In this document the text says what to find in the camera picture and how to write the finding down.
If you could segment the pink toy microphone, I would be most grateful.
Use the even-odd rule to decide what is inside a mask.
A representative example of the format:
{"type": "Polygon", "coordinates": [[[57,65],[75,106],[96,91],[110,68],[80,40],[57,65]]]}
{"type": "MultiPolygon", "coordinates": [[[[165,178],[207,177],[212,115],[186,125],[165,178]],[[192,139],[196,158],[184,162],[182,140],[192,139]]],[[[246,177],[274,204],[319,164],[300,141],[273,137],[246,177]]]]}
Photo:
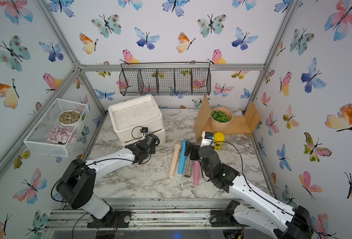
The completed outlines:
{"type": "Polygon", "coordinates": [[[195,186],[198,186],[199,178],[200,178],[200,164],[196,160],[194,162],[194,168],[193,168],[193,183],[194,183],[195,186]]]}

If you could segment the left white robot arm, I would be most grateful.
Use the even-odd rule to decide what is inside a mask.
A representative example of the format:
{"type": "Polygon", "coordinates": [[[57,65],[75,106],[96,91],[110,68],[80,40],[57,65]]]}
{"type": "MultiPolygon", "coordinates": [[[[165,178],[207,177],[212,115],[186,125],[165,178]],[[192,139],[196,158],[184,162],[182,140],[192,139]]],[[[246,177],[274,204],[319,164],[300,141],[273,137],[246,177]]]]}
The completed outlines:
{"type": "Polygon", "coordinates": [[[112,207],[94,193],[94,185],[103,176],[132,164],[143,164],[156,153],[160,139],[148,134],[133,144],[108,156],[83,161],[73,160],[63,176],[55,183],[55,190],[72,209],[81,209],[91,215],[92,222],[88,228],[126,228],[129,222],[125,218],[130,212],[115,212],[112,207]]]}

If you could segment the blue toy microphone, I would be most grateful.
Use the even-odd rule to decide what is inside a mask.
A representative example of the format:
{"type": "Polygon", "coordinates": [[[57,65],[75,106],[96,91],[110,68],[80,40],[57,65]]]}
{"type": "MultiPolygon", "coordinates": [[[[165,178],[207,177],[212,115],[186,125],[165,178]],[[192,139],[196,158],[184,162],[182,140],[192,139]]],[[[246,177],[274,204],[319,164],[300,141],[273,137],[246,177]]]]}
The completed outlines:
{"type": "Polygon", "coordinates": [[[185,151],[186,151],[186,143],[188,142],[187,139],[184,139],[181,143],[181,154],[180,154],[180,161],[179,161],[179,167],[178,167],[178,173],[180,175],[183,175],[183,170],[184,170],[184,165],[185,165],[185,151]]]}

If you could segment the rhinestone silver microphone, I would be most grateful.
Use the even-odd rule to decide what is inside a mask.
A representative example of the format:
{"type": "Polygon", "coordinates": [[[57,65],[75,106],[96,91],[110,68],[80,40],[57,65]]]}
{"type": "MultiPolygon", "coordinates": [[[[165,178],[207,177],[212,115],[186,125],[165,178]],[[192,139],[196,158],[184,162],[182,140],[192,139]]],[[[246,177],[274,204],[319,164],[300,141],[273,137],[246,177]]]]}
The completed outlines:
{"type": "Polygon", "coordinates": [[[194,162],[189,157],[185,159],[183,175],[185,178],[190,178],[193,171],[194,162]]]}

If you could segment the wooden rolling pin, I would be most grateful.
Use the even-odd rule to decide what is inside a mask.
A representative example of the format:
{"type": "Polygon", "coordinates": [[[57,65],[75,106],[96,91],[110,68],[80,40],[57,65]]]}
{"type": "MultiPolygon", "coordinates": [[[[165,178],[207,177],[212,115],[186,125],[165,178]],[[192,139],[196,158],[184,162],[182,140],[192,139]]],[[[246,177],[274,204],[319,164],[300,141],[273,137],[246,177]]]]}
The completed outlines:
{"type": "Polygon", "coordinates": [[[181,150],[181,141],[176,141],[174,145],[174,152],[171,160],[171,165],[170,165],[170,171],[169,171],[169,177],[173,177],[176,171],[176,165],[178,161],[178,156],[181,150]]]}

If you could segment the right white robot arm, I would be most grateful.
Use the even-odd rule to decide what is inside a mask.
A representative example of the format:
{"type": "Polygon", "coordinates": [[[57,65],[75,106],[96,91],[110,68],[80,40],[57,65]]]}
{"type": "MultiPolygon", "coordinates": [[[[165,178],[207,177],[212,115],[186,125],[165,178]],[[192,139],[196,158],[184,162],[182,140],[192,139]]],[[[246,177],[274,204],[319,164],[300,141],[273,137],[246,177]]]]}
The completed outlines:
{"type": "Polygon", "coordinates": [[[221,162],[214,146],[185,144],[184,155],[198,162],[209,182],[245,201],[251,207],[232,200],[219,215],[212,215],[215,227],[249,226],[273,239],[310,239],[314,234],[310,213],[302,206],[292,207],[278,201],[251,184],[237,170],[221,162]]]}

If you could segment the white plastic drawer cabinet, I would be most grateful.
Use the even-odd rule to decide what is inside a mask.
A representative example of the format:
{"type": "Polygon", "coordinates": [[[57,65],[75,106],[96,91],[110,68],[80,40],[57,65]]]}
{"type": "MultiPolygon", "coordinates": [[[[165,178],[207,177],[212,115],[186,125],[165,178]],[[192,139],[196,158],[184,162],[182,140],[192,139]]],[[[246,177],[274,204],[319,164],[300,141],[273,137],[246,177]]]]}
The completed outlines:
{"type": "Polygon", "coordinates": [[[157,136],[160,143],[166,141],[163,115],[152,95],[111,105],[108,112],[122,146],[143,139],[143,127],[148,129],[148,133],[157,136]]]}

